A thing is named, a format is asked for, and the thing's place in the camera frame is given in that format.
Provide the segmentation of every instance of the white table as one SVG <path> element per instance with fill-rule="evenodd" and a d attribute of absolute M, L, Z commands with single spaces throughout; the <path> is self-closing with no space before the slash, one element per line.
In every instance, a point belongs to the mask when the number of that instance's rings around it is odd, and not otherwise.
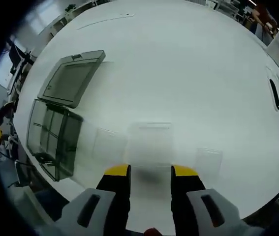
<path fill-rule="evenodd" d="M 173 164 L 194 167 L 199 148 L 222 152 L 217 176 L 204 183 L 244 218 L 279 192 L 279 111 L 266 66 L 278 76 L 279 68 L 258 42 L 234 20 L 187 1 L 115 1 L 92 8 L 50 41 L 29 72 L 14 119 L 19 139 L 26 147 L 32 102 L 55 63 L 104 50 L 104 62 L 72 109 L 85 120 L 74 176 L 53 182 L 25 148 L 38 171 L 72 200 L 96 187 L 111 164 L 93 158 L 98 128 L 127 137 L 134 122 L 169 122 Z M 279 81 L 274 83 L 279 94 Z M 162 178 L 168 180 L 166 173 Z M 127 228 L 154 226 L 173 234 L 170 196 L 144 198 L 139 185 L 132 185 Z M 151 186 L 144 187 L 149 192 Z M 166 184 L 159 190 L 169 191 Z"/>

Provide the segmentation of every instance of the desk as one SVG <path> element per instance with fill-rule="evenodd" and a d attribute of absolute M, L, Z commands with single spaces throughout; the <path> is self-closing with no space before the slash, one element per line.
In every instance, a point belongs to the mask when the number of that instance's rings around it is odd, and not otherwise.
<path fill-rule="evenodd" d="M 49 42 L 29 72 L 14 118 L 19 139 L 26 147 L 31 105 L 55 63 L 104 50 L 104 62 L 71 109 L 85 120 L 74 176 L 53 182 L 25 148 L 38 171 L 72 200 L 96 187 L 110 166 L 109 159 L 92 157 L 98 128 L 126 136 L 135 122 L 168 122 L 172 163 L 194 167 L 199 150 L 221 152 L 216 178 L 204 184 L 244 218 L 279 192 L 279 111 L 266 66 L 278 76 L 279 68 L 257 40 L 229 17 L 187 1 L 115 1 L 92 8 Z M 274 83 L 279 95 L 279 81 Z M 127 228 L 155 226 L 173 234 L 169 199 L 131 196 Z"/>

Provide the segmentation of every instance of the table surface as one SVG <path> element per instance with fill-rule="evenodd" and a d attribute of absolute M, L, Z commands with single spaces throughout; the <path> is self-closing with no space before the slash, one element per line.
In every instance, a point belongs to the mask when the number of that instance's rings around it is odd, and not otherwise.
<path fill-rule="evenodd" d="M 195 167 L 204 150 L 218 153 L 221 164 L 215 174 L 204 175 L 204 184 L 236 205 L 244 218 L 279 192 L 279 111 L 267 77 L 279 77 L 279 68 L 262 46 L 236 21 L 191 2 L 103 4 L 71 21 L 42 51 L 23 85 L 14 125 L 26 147 L 31 105 L 55 63 L 104 50 L 104 62 L 72 109 L 84 118 L 73 177 L 53 182 L 25 148 L 43 177 L 72 200 L 96 187 L 113 164 L 109 155 L 94 158 L 99 132 L 127 139 L 137 122 L 166 122 L 172 132 L 170 162 Z M 279 95 L 279 80 L 273 80 Z M 122 161 L 127 162 L 125 155 Z M 127 228 L 156 227 L 171 235 L 169 173 L 156 172 L 158 186 L 132 179 Z"/>

